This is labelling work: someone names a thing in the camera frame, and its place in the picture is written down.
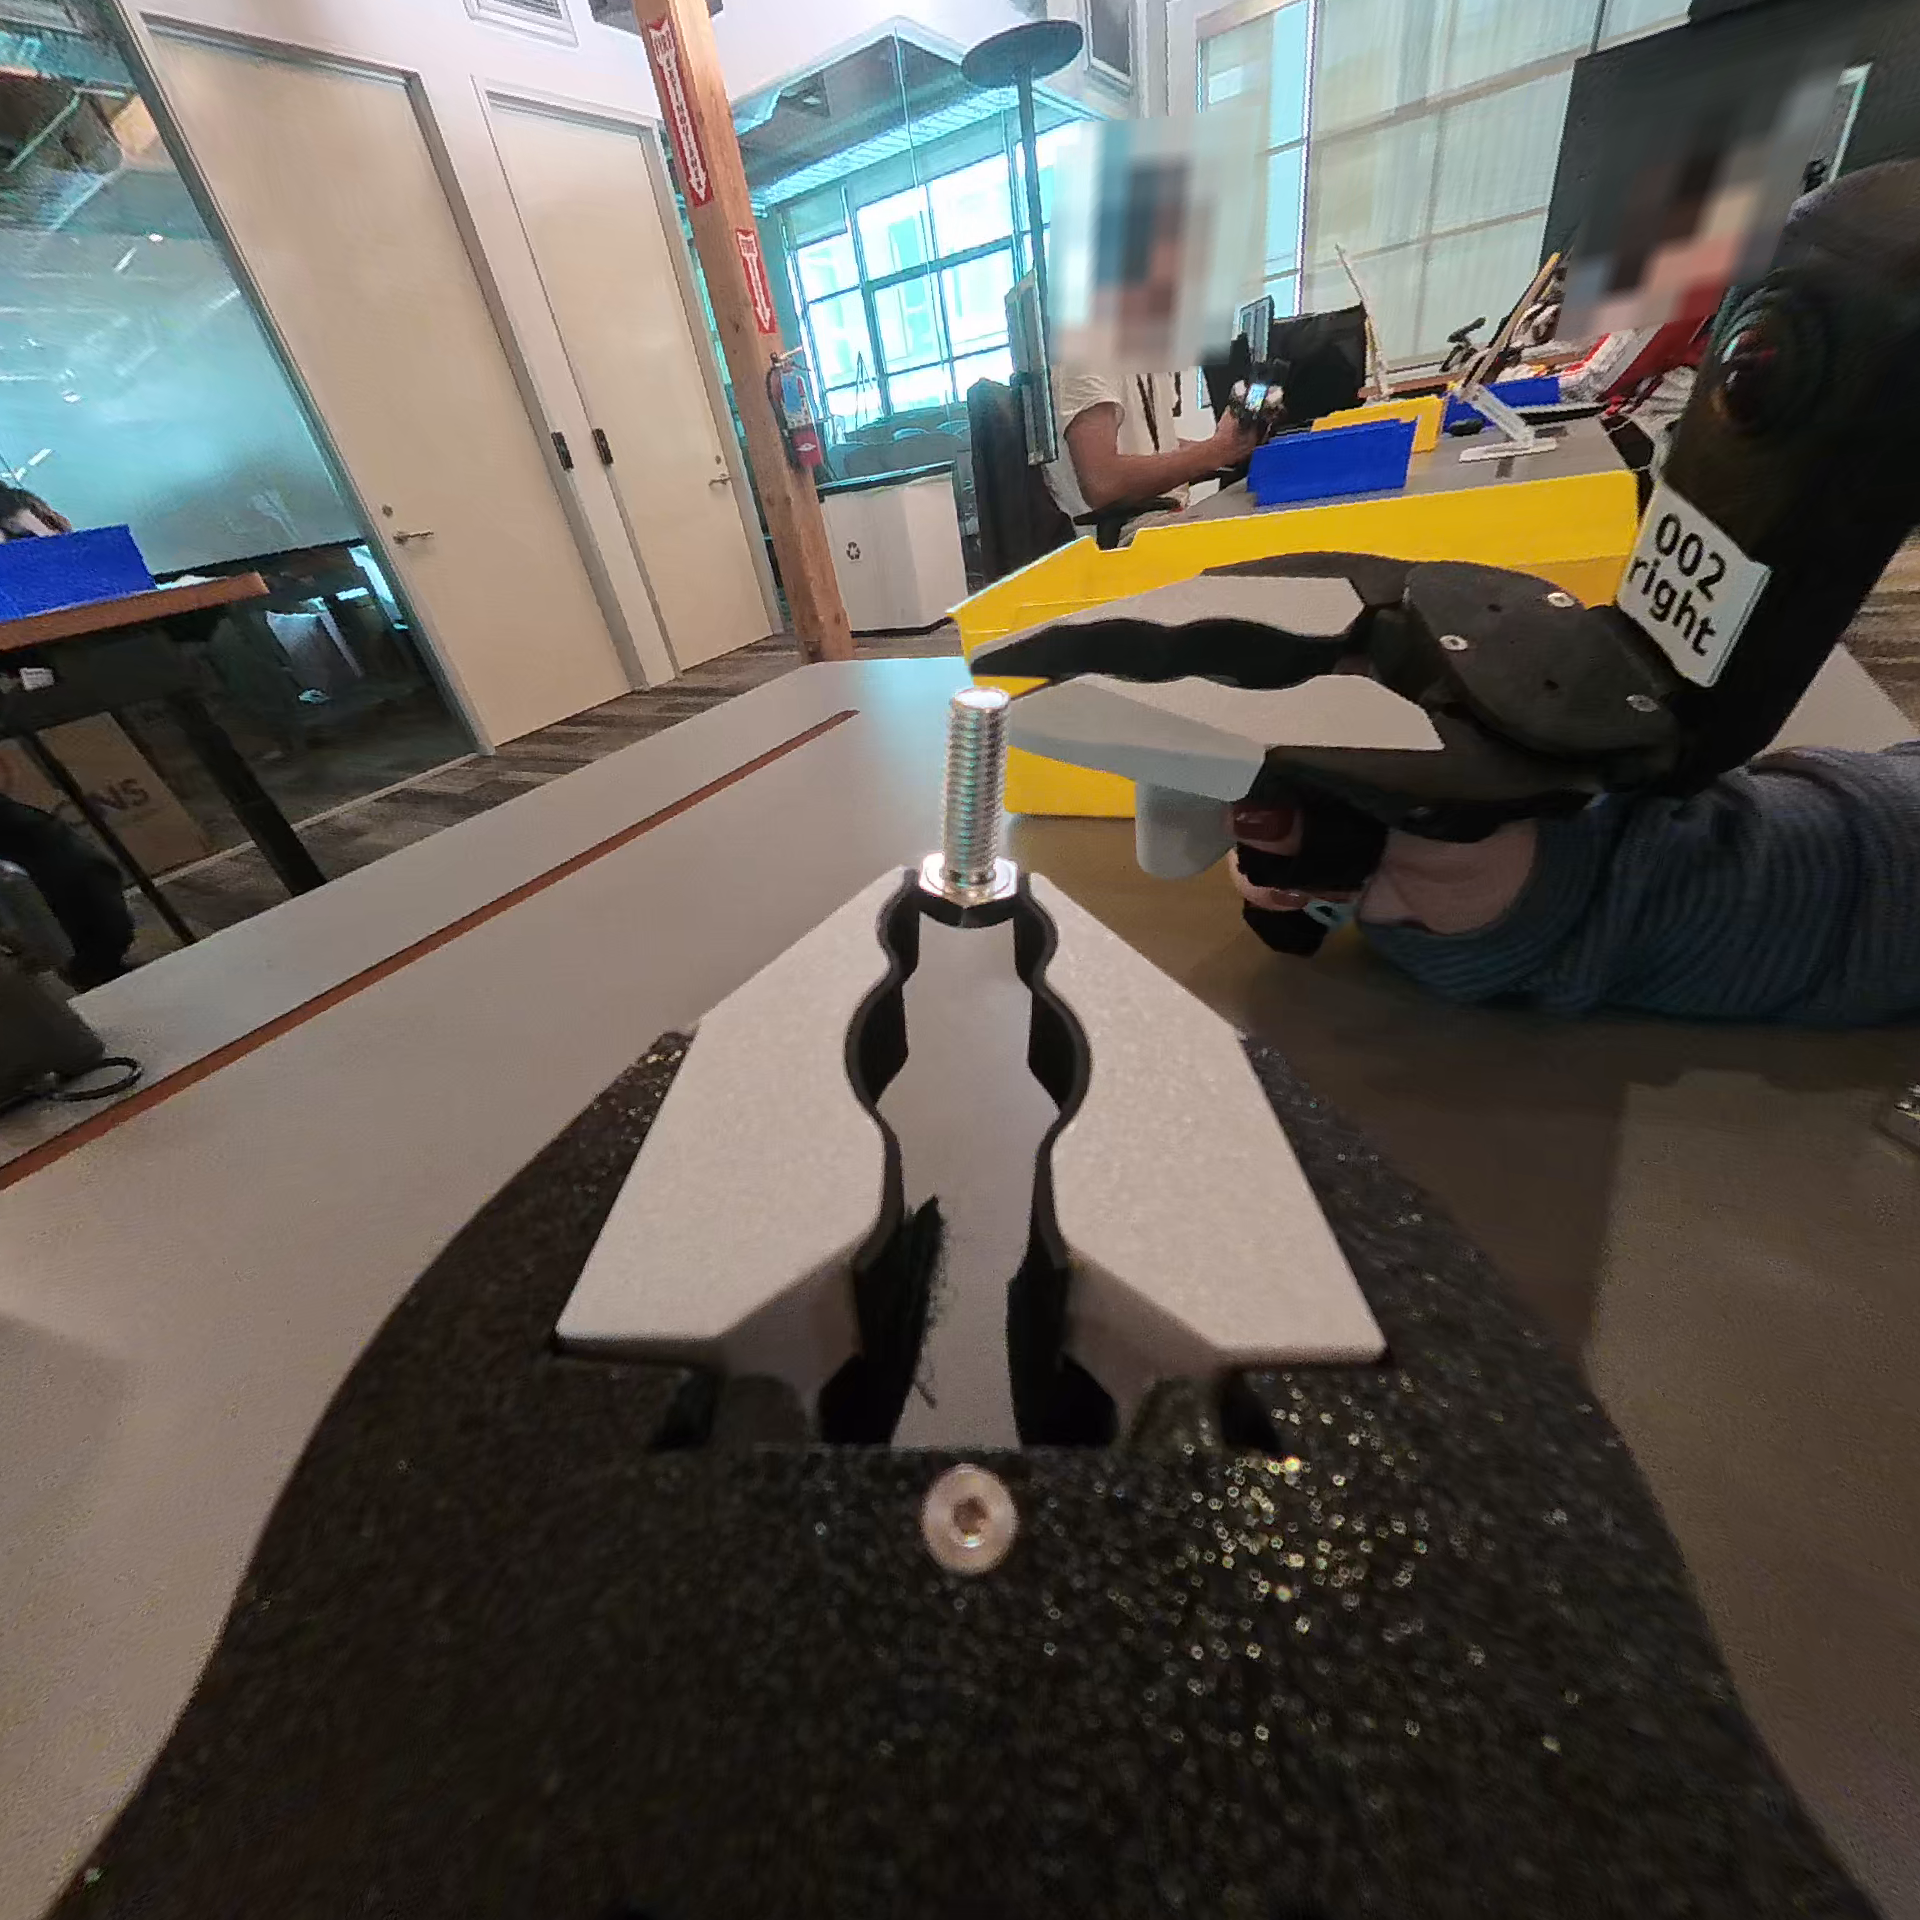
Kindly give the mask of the wooden desk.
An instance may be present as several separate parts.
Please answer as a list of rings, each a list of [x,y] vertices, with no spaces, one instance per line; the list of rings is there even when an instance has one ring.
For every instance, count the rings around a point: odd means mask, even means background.
[[[1252,498],[1252,492],[1239,482],[1189,508],[1187,516],[1211,521],[1320,508],[1391,505],[1422,496],[1454,494],[1461,489],[1488,489],[1493,484],[1542,482],[1547,477],[1597,473],[1624,473],[1628,503],[1635,505],[1638,500],[1638,482],[1632,477],[1622,453],[1616,440],[1610,439],[1595,414],[1570,421],[1536,423],[1534,431],[1541,447],[1532,453],[1516,450],[1512,440],[1488,423],[1476,436],[1461,439],[1443,434],[1432,450],[1413,453],[1408,456],[1408,479],[1398,489],[1346,492],[1261,508]]]

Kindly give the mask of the black floor lamp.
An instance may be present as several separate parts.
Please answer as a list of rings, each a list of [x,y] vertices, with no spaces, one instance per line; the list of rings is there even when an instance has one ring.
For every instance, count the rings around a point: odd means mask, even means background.
[[[963,74],[974,89],[1010,89],[1019,121],[1026,273],[1015,285],[1015,384],[1024,408],[1024,450],[1035,469],[1058,458],[1058,415],[1052,396],[1050,262],[1039,188],[1037,81],[1067,68],[1084,50],[1072,21],[1028,17],[966,50]]]

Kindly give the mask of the person's right forearm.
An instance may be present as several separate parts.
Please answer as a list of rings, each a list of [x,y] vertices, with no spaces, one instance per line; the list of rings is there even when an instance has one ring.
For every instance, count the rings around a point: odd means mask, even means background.
[[[1443,934],[1357,919],[1450,1000],[1879,1025],[1918,1009],[1918,746],[1751,761],[1687,800],[1539,823],[1524,894]]]

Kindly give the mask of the black high back chair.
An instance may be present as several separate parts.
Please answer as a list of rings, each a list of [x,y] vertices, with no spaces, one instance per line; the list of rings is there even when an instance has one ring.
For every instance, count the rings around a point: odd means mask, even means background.
[[[1028,462],[1022,384],[980,377],[966,391],[976,530],[988,584],[1072,544],[1076,528]]]

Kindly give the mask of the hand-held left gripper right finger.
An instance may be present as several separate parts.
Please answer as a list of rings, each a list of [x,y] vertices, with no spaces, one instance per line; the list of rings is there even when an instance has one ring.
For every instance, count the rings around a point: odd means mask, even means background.
[[[1381,1359],[1239,1031],[1039,874],[1015,972],[1058,1108],[1013,1280],[1016,1440],[1106,1446],[1170,1383]]]

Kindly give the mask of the white recycling cabinet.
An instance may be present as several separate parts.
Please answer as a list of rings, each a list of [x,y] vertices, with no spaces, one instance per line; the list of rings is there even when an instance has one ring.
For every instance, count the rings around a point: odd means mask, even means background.
[[[954,462],[832,482],[820,500],[854,638],[930,633],[968,594]]]

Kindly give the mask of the person's right hand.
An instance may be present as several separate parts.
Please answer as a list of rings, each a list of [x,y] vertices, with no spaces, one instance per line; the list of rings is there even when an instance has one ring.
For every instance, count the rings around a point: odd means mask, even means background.
[[[1415,925],[1458,934],[1493,925],[1524,894],[1539,855],[1539,823],[1504,823],[1474,844],[1390,831],[1363,887],[1306,890],[1261,884],[1247,856],[1293,858],[1306,841],[1295,807],[1235,804],[1228,808],[1237,850],[1230,855],[1239,896],[1261,912],[1306,912],[1309,903],[1356,905],[1360,920]]]

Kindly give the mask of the cardboard box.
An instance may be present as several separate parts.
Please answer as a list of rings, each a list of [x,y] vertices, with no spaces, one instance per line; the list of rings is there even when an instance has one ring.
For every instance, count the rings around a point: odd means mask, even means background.
[[[115,717],[101,713],[51,726],[38,733],[38,742],[77,782],[147,873],[170,873],[210,852],[203,828]],[[10,800],[53,813],[86,841],[98,841],[22,737],[2,742],[2,791]]]

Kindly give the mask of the black power station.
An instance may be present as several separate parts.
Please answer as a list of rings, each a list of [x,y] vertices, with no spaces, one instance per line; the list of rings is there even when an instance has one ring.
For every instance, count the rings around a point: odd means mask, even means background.
[[[35,1104],[82,1104],[131,1093],[141,1068],[111,1055],[55,992],[74,959],[53,906],[13,862],[2,863],[2,1116]]]

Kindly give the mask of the dark wood desk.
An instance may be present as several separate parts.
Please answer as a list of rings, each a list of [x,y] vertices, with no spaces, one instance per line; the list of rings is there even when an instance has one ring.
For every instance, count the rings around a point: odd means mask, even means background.
[[[199,934],[44,736],[94,716],[115,717],[131,703],[162,703],[284,890],[317,890],[327,882],[317,858],[207,706],[197,668],[197,652],[223,616],[268,594],[259,574],[242,570],[11,616],[2,626],[2,736],[24,744],[181,943],[194,943]]]

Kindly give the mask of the wooden column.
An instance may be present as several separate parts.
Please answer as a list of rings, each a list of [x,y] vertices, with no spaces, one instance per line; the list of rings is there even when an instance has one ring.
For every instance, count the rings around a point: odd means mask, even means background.
[[[780,584],[792,633],[808,663],[840,663],[854,656],[845,602],[834,578],[824,511],[808,473],[795,471],[765,397],[765,370],[781,338],[756,334],[751,304],[733,244],[736,225],[756,225],[744,162],[736,143],[728,94],[707,1],[667,5],[687,50],[699,97],[701,138],[710,166],[710,202],[687,205],[692,246],[701,262],[718,341],[731,375],[739,421],[747,439],[751,479],[765,530],[773,537]]]

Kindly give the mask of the steel hex bolt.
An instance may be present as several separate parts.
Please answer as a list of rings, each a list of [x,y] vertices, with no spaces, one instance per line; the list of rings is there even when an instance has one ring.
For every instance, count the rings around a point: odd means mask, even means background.
[[[999,924],[1016,903],[1019,869],[1004,850],[1010,706],[1004,687],[982,685],[948,703],[941,833],[919,865],[919,903],[955,927]]]

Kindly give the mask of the white door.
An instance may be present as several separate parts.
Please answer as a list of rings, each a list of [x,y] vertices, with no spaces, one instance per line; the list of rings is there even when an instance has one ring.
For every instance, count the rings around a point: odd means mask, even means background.
[[[475,740],[630,687],[416,84],[157,29],[154,72]]]
[[[778,633],[653,128],[494,89],[522,233],[677,677]]]

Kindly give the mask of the blue plastic bin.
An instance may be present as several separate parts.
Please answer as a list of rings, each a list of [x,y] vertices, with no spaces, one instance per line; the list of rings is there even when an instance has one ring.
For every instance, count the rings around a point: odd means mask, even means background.
[[[126,524],[2,542],[2,621],[156,589]]]
[[[1246,486],[1261,510],[1406,486],[1420,425],[1408,415],[1306,428],[1261,442]]]

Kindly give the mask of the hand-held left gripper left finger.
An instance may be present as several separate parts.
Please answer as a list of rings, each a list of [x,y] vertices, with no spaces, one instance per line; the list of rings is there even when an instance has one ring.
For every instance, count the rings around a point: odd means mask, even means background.
[[[770,1378],[883,1446],[922,1351],[922,1221],[879,1097],[907,1058],[922,890],[884,870],[698,1023],[556,1340]]]

